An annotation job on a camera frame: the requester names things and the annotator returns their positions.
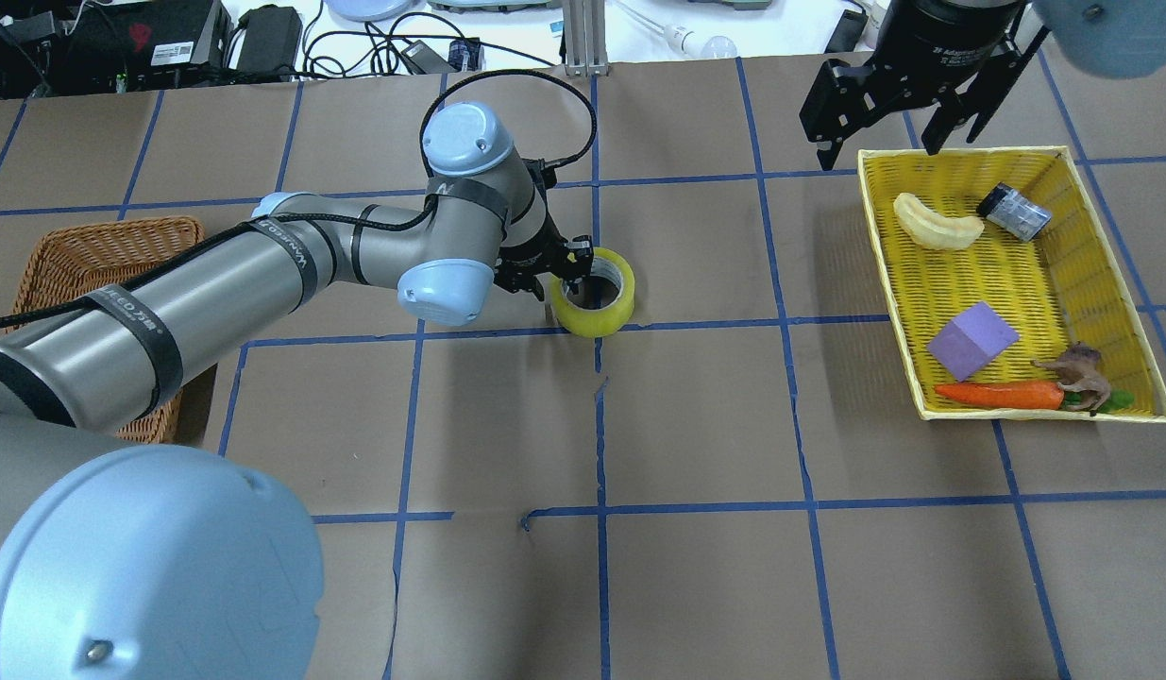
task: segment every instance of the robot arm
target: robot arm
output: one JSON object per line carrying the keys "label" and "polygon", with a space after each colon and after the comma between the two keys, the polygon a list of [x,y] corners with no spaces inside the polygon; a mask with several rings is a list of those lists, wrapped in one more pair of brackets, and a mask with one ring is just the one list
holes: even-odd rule
{"label": "robot arm", "polygon": [[159,279],[1,337],[0,413],[117,429],[333,280],[398,289],[420,318],[464,325],[492,283],[540,296],[539,272],[590,274],[590,240],[559,236],[539,173],[486,106],[445,107],[423,142],[434,176],[421,212],[275,194]]}
{"label": "robot arm", "polygon": [[336,280],[463,325],[491,285],[543,295],[540,272],[590,274],[590,238],[566,241],[545,205],[553,163],[519,157],[486,106],[445,107],[422,142],[422,211],[275,194],[162,274],[0,337],[0,679],[305,674],[323,579],[296,496],[98,430]]}
{"label": "robot arm", "polygon": [[863,66],[828,59],[801,107],[821,168],[834,167],[851,134],[888,113],[933,104],[939,107],[922,132],[928,154],[972,117],[968,141],[975,141],[1049,30],[1088,72],[1138,77],[1166,64],[1166,0],[1035,0],[1045,24],[1019,47],[1026,6],[1026,0],[893,0],[876,52]]}

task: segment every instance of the yellow basket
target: yellow basket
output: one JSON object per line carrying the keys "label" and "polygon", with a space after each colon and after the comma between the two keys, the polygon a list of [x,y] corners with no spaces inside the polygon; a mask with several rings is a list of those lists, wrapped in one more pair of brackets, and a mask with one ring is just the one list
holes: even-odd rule
{"label": "yellow basket", "polygon": [[[986,222],[970,248],[928,251],[911,240],[893,212],[897,195],[909,191],[942,215],[975,215],[981,198],[1000,181],[1053,212],[1028,244]],[[859,152],[859,187],[920,418],[1166,422],[1166,384],[1069,149],[948,149],[935,156]],[[1052,360],[1083,341],[1102,352],[1101,373],[1136,401],[1091,419],[1066,409],[982,409],[940,397],[935,385],[956,379],[927,343],[982,300],[1019,332],[1019,341],[972,374],[972,381],[1053,379],[1031,360]]]}
{"label": "yellow basket", "polygon": [[[13,314],[38,310],[86,295],[181,254],[204,240],[204,226],[189,216],[114,220],[59,229],[38,243],[21,279]],[[181,393],[149,414],[121,427],[122,440],[159,444],[176,436]]]}

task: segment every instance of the purple cube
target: purple cube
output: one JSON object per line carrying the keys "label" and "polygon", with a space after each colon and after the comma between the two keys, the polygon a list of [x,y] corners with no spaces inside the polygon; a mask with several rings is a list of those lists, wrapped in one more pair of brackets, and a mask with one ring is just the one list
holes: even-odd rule
{"label": "purple cube", "polygon": [[927,343],[927,350],[961,381],[1017,341],[1019,335],[1014,328],[982,301],[950,320],[940,335]]}

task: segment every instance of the tape roll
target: tape roll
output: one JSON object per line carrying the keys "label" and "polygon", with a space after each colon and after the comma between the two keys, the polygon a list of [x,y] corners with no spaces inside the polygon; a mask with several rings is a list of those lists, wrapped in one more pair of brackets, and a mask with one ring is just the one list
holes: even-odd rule
{"label": "tape roll", "polygon": [[552,276],[548,300],[562,328],[582,337],[604,337],[620,330],[633,315],[633,292],[635,280],[633,268],[616,251],[596,248],[591,264],[591,275],[607,280],[617,287],[617,299],[598,310],[586,310],[574,304],[566,295],[569,288],[564,280]]}

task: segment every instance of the orange carrot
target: orange carrot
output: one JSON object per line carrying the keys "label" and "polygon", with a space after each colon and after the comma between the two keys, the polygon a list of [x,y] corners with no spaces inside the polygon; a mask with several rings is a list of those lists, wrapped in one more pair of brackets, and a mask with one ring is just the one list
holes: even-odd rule
{"label": "orange carrot", "polygon": [[997,409],[1058,409],[1065,400],[1065,392],[1053,380],[950,383],[935,385],[935,392],[962,405]]}

